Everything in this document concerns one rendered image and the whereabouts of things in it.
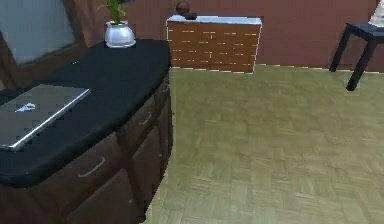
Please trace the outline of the brown white-topped chest of drawers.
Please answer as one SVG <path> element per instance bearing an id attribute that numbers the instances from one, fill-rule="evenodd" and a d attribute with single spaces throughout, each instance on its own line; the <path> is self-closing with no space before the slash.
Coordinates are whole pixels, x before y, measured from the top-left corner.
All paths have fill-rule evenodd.
<path id="1" fill-rule="evenodd" d="M 262 30 L 257 17 L 197 16 L 166 20 L 171 65 L 252 73 Z"/>

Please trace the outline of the dark brown black-topped cabinet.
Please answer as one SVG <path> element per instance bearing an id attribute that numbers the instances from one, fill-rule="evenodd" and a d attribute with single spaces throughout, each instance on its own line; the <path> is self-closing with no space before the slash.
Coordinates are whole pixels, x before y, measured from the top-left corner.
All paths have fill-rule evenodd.
<path id="1" fill-rule="evenodd" d="M 90 94 L 18 151 L 0 150 L 0 224 L 140 224 L 172 149 L 164 40 L 99 43 L 44 85 Z M 0 91 L 0 106 L 28 91 Z"/>

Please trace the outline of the white object on table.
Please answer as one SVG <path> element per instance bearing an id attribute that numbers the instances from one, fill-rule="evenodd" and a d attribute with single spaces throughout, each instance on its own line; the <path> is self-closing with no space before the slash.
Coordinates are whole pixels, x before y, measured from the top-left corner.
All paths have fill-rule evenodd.
<path id="1" fill-rule="evenodd" d="M 375 11 L 368 23 L 379 28 L 384 28 L 384 0 L 380 0 L 377 3 Z"/>

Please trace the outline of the green plant in silver pot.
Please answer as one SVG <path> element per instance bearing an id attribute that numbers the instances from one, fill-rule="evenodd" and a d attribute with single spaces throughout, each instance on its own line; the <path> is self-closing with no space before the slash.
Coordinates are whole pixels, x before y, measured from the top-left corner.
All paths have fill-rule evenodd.
<path id="1" fill-rule="evenodd" d="M 105 44 L 109 48 L 129 48 L 136 44 L 134 32 L 129 27 L 129 22 L 122 20 L 126 11 L 121 7 L 119 0 L 106 0 L 97 9 L 107 8 L 111 20 L 105 23 L 106 31 L 104 35 Z"/>

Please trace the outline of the grey closed laptop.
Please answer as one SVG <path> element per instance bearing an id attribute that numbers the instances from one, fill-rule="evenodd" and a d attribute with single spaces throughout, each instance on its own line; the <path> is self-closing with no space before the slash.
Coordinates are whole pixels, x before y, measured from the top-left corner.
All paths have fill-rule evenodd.
<path id="1" fill-rule="evenodd" d="M 18 151 L 90 94 L 87 88 L 40 84 L 0 106 L 0 150 Z"/>

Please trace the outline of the brown ball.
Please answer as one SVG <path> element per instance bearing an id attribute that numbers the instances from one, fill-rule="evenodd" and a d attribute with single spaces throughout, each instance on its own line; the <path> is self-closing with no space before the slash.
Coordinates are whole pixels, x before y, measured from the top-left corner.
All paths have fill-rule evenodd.
<path id="1" fill-rule="evenodd" d="M 175 9 L 179 15 L 183 15 L 190 12 L 190 5 L 187 1 L 180 1 L 176 4 Z"/>

